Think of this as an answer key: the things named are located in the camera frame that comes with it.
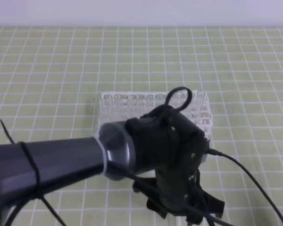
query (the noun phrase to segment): table surface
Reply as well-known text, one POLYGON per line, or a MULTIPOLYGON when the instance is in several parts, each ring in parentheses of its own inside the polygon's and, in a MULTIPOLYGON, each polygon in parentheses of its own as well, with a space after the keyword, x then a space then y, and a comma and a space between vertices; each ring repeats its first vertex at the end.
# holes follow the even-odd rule
MULTIPOLYGON (((208 92, 211 144, 245 165, 283 213, 283 27, 0 27, 0 118, 16 141, 94 134, 93 97, 103 91, 182 85, 208 92)), ((236 165, 209 157, 200 169, 204 189, 226 202, 225 221, 280 225, 236 165)), ((98 176, 47 199, 70 226, 166 225, 131 185, 98 176)), ((59 224, 40 201, 14 223, 43 225, 59 224)))

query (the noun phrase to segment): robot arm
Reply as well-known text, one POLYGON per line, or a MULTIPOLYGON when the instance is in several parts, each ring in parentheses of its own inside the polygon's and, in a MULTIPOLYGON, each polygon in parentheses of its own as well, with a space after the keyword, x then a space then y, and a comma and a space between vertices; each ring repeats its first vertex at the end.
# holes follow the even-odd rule
POLYGON ((149 170, 155 170, 155 178, 137 178, 133 184, 135 192, 148 197, 148 209, 162 218, 186 216, 188 225, 207 216, 214 225, 209 214, 221 218, 225 203, 200 186, 198 167, 210 148, 204 132, 180 113, 191 99, 189 89, 176 88, 164 105, 140 119, 106 123, 96 137, 0 145, 0 225, 11 207, 96 174, 121 180, 149 170), (186 102, 177 109, 169 106, 171 96, 183 89, 186 102))

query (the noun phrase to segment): screw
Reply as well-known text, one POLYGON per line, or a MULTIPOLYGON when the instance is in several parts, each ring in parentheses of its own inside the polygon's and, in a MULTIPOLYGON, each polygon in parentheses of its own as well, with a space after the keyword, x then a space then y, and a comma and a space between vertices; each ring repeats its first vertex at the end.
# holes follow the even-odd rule
POLYGON ((189 177, 189 181, 192 181, 194 179, 194 175, 189 177))

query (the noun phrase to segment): cutting mat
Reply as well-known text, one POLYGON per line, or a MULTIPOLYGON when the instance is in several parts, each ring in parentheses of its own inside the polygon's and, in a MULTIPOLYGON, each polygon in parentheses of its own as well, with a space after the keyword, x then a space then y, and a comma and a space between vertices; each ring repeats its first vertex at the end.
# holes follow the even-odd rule
MULTIPOLYGON (((212 145, 239 159, 283 213, 283 27, 0 27, 0 118, 17 141, 94 134, 93 97, 103 91, 182 85, 208 92, 212 145)), ((209 157, 200 169, 202 186, 226 202, 225 221, 280 225, 233 163, 209 157)), ((98 176, 47 198, 70 226, 166 225, 131 184, 98 176)), ((58 223, 36 201, 14 225, 58 223)))

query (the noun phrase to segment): white wall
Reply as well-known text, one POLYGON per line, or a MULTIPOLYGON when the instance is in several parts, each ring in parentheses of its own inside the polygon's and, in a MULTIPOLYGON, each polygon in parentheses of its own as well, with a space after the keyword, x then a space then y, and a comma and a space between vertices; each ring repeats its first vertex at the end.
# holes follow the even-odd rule
POLYGON ((283 25, 283 0, 0 0, 0 25, 283 25))

